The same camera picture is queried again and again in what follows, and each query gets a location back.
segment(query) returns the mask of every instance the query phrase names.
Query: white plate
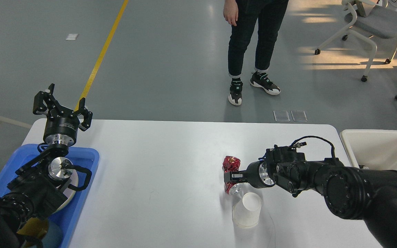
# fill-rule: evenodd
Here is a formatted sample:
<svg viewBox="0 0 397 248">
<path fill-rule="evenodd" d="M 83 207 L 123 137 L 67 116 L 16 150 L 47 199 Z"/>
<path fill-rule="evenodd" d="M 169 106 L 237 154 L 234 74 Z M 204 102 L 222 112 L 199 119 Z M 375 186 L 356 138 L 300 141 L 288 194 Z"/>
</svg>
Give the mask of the white plate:
<svg viewBox="0 0 397 248">
<path fill-rule="evenodd" d="M 71 183 L 70 183 L 70 184 L 72 184 L 72 185 L 74 185 L 74 186 L 77 187 L 77 186 L 78 186 L 78 183 L 79 183 L 78 173 L 77 173 L 76 170 L 74 170 L 74 169 L 72 169 L 71 172 L 72 172 L 73 174 L 72 174 L 71 177 L 70 177 L 70 179 L 71 179 Z M 69 204 L 70 201 L 71 201 L 71 199 L 73 199 L 73 196 L 74 196 L 75 193 L 76 193 L 76 191 L 74 191 L 74 190 L 72 190 L 72 189 L 69 189 L 69 188 L 66 188 L 66 189 L 63 191 L 63 194 L 67 197 L 67 199 L 66 199 L 66 201 L 64 201 L 64 203 L 55 211 L 55 213 L 58 212 L 59 210 L 63 209 L 67 204 Z"/>
</svg>

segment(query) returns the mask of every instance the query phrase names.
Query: yellow object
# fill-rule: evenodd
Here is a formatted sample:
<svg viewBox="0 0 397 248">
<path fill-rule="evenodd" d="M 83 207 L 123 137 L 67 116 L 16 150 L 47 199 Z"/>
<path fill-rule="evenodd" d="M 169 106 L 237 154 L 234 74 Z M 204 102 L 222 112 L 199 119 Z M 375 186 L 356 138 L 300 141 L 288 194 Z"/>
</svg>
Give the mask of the yellow object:
<svg viewBox="0 0 397 248">
<path fill-rule="evenodd" d="M 125 10 L 127 4 L 128 4 L 128 0 L 124 0 L 122 7 L 120 8 L 120 11 L 117 14 L 117 17 L 114 21 L 113 27 L 111 28 L 110 33 L 107 37 L 107 40 L 105 41 L 104 47 L 102 48 L 101 54 L 99 55 L 98 60 L 96 61 L 96 64 L 94 65 L 93 70 L 91 71 L 91 75 L 88 78 L 88 81 L 87 81 L 87 84 L 85 85 L 84 90 L 82 91 L 81 97 L 79 97 L 79 101 L 83 97 L 87 97 L 88 91 L 90 91 L 91 85 L 93 84 L 94 78 L 96 77 L 96 74 L 98 73 L 99 67 L 101 66 L 102 60 L 104 59 L 104 56 L 108 50 L 108 47 L 110 46 L 110 42 L 114 36 L 115 30 L 120 22 L 120 19 L 122 18 L 123 11 Z M 79 109 L 79 101 L 76 104 L 76 107 L 74 110 Z"/>
<path fill-rule="evenodd" d="M 18 230 L 18 234 L 36 237 L 38 239 L 43 239 L 47 232 L 49 231 L 49 221 L 40 220 L 39 218 L 30 218 L 27 223 Z M 34 244 L 27 242 L 25 248 L 31 247 Z"/>
</svg>

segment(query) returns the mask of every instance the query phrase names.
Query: transparent cup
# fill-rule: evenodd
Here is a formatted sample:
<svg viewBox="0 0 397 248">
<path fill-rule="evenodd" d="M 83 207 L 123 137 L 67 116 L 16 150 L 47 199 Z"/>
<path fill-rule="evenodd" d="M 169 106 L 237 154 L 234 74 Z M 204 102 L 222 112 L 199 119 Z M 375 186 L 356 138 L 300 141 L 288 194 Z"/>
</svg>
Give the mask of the transparent cup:
<svg viewBox="0 0 397 248">
<path fill-rule="evenodd" d="M 258 224 L 261 210 L 261 198 L 253 192 L 244 194 L 232 210 L 234 224 L 241 228 L 251 228 Z"/>
</svg>

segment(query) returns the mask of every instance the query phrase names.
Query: sneaker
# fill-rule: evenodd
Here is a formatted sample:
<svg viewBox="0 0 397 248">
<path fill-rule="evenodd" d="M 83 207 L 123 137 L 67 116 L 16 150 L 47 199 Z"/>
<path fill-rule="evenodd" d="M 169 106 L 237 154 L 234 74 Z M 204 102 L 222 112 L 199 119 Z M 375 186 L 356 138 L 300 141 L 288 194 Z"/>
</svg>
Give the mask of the sneaker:
<svg viewBox="0 0 397 248">
<path fill-rule="evenodd" d="M 269 95 L 280 94 L 280 88 L 274 84 L 269 78 L 267 78 L 267 73 L 254 72 L 251 78 L 251 85 L 254 87 L 263 88 Z"/>
<path fill-rule="evenodd" d="M 241 105 L 241 90 L 243 89 L 243 82 L 240 79 L 232 80 L 229 88 L 230 93 L 227 99 L 233 105 Z"/>
</svg>

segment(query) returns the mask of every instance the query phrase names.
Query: gray chair seat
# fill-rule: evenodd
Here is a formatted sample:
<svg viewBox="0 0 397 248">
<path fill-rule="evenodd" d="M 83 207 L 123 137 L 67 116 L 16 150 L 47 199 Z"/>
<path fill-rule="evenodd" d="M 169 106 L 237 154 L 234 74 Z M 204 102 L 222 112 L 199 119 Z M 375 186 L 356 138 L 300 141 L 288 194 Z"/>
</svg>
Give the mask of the gray chair seat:
<svg viewBox="0 0 397 248">
<path fill-rule="evenodd" d="M 344 20 L 351 22 L 352 18 L 352 14 L 349 13 Z M 377 5 L 369 16 L 358 16 L 354 26 L 383 39 L 395 38 L 397 37 L 397 12 Z"/>
</svg>

